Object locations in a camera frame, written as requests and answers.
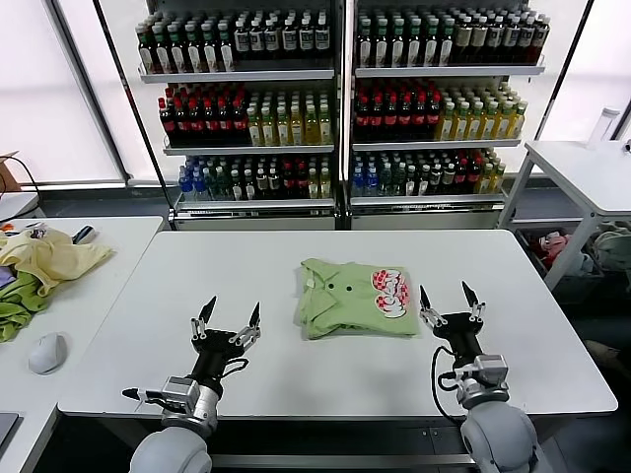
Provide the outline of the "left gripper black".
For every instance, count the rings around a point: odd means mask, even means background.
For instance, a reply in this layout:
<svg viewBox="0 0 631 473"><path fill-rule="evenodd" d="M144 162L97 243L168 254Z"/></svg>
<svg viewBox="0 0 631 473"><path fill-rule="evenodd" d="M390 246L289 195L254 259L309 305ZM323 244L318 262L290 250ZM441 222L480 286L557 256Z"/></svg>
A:
<svg viewBox="0 0 631 473"><path fill-rule="evenodd" d="M199 312L190 319L192 346L198 357L192 369L192 378L198 383L220 381L226 374L226 366L240 360L245 354L244 346L253 345L260 337L260 303L254 307L245 328L236 332L209 329L206 324L214 310L217 297L214 296Z"/></svg>

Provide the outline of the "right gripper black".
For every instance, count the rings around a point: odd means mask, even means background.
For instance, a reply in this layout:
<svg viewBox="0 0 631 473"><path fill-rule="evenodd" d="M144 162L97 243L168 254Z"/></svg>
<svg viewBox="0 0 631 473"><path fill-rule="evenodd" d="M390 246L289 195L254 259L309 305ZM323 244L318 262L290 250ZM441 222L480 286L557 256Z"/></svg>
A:
<svg viewBox="0 0 631 473"><path fill-rule="evenodd" d="M454 368L472 364L483 352L477 334L483 327L482 316L486 303L481 302L475 291L465 281L461 282L469 312L456 312L441 316L432 308L429 297L422 285L420 291L420 317L439 339L447 341L453 353Z"/></svg>

